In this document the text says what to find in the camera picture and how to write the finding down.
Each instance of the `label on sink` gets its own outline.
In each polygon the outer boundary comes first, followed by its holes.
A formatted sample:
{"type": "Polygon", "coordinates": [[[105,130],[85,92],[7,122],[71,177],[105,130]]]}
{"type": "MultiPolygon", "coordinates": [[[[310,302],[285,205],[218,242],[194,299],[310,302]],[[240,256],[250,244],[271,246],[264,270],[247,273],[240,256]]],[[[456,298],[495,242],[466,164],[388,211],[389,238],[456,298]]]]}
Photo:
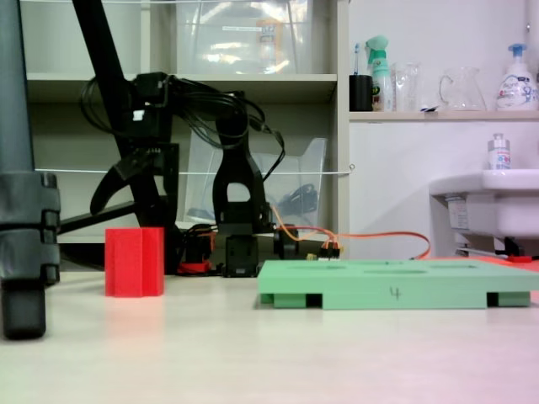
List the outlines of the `label on sink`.
{"type": "Polygon", "coordinates": [[[451,223],[451,228],[456,230],[469,230],[466,199],[461,196],[451,196],[446,198],[446,202],[449,208],[449,222],[451,223]]]}

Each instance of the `green wooden tray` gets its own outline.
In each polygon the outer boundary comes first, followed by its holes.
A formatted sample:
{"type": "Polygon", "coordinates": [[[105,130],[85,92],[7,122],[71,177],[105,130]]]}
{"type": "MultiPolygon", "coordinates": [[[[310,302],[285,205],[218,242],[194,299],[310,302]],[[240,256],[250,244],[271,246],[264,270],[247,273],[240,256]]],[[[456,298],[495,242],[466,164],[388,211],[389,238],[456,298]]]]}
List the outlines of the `green wooden tray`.
{"type": "Polygon", "coordinates": [[[258,286],[275,308],[472,309],[529,306],[539,274],[462,259],[266,261],[258,286]]]}

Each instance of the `orange wire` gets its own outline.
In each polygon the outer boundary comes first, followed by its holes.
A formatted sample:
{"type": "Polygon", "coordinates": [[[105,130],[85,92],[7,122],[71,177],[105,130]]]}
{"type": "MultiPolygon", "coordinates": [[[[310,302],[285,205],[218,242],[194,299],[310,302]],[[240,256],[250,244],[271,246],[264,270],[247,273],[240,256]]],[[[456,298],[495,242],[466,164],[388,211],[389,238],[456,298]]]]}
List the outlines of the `orange wire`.
{"type": "Polygon", "coordinates": [[[423,251],[417,257],[414,257],[414,259],[423,259],[423,258],[426,258],[430,254],[429,238],[421,233],[416,233],[415,231],[388,231],[384,233],[370,233],[370,234],[369,233],[367,234],[338,234],[337,236],[343,237],[343,238],[379,238],[379,237],[395,237],[395,236],[417,237],[427,242],[427,249],[423,251]]]}
{"type": "Polygon", "coordinates": [[[283,231],[285,231],[286,235],[290,239],[294,240],[295,242],[303,242],[303,241],[307,240],[310,236],[312,236],[313,234],[316,234],[316,233],[324,233],[326,236],[328,236],[328,238],[330,240],[335,240],[337,238],[332,231],[329,231],[327,229],[323,229],[322,227],[316,227],[316,226],[287,226],[287,225],[285,225],[285,223],[281,219],[277,209],[274,206],[272,206],[271,209],[273,210],[273,213],[275,214],[275,218],[279,222],[279,226],[280,226],[279,230],[282,229],[283,231]],[[289,229],[290,230],[292,230],[292,229],[314,230],[314,231],[311,231],[310,233],[306,234],[303,237],[296,237],[292,233],[289,232],[289,229]]]}
{"type": "Polygon", "coordinates": [[[315,227],[315,226],[287,226],[287,225],[285,225],[283,223],[283,220],[280,218],[280,215],[279,215],[279,212],[277,211],[277,209],[274,206],[272,206],[271,209],[273,210],[273,212],[275,214],[275,217],[276,217],[277,221],[279,222],[280,229],[284,230],[286,235],[289,238],[291,238],[292,240],[294,240],[295,242],[302,242],[302,241],[306,240],[308,237],[312,236],[314,233],[317,233],[317,232],[324,233],[326,236],[328,236],[328,240],[326,240],[322,245],[324,248],[327,248],[330,242],[336,243],[337,244],[336,247],[339,248],[339,237],[362,239],[362,238],[380,238],[380,237],[407,236],[407,237],[417,237],[417,238],[420,238],[421,240],[424,240],[424,241],[427,242],[427,248],[420,255],[414,257],[414,259],[423,259],[423,258],[428,257],[429,254],[430,254],[431,245],[430,245],[429,238],[427,236],[425,236],[425,235],[423,235],[421,233],[417,233],[415,231],[386,231],[386,232],[383,232],[383,233],[366,233],[366,234],[335,234],[330,230],[323,229],[322,227],[315,227]],[[298,230],[306,229],[306,230],[314,230],[314,231],[307,234],[306,236],[298,238],[298,237],[293,236],[288,231],[288,229],[298,229],[298,230]]]}

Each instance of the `clear glass cup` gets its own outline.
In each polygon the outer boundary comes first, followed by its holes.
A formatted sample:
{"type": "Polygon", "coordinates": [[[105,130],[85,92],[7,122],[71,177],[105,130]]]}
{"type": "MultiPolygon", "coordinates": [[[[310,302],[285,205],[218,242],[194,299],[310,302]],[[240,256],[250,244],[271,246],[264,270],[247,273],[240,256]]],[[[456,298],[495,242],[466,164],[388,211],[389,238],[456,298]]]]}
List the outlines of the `clear glass cup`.
{"type": "Polygon", "coordinates": [[[399,62],[391,66],[395,110],[414,112],[419,110],[419,63],[399,62]]]}
{"type": "Polygon", "coordinates": [[[475,77],[479,69],[448,69],[440,79],[440,99],[451,111],[484,111],[487,109],[475,77]]]}

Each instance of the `small bottle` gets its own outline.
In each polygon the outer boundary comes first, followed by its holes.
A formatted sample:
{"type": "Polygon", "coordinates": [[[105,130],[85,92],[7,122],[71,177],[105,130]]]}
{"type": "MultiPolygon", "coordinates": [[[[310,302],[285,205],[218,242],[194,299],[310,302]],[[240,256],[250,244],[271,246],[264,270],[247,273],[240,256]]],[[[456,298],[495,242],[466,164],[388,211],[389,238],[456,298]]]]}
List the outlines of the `small bottle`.
{"type": "Polygon", "coordinates": [[[510,170],[510,144],[503,133],[494,133],[494,139],[488,141],[488,168],[490,170],[510,170]]]}

